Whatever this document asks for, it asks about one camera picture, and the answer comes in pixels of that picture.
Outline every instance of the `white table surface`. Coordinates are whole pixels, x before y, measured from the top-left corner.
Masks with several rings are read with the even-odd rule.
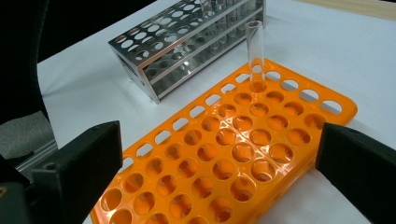
[[[59,147],[119,120],[125,149],[248,61],[245,41],[154,104],[127,76],[107,41],[177,0],[157,0],[38,65]],[[265,57],[356,102],[348,127],[396,148],[396,21],[291,0],[267,0]],[[84,223],[91,223],[87,218]],[[369,223],[312,169],[259,223]]]

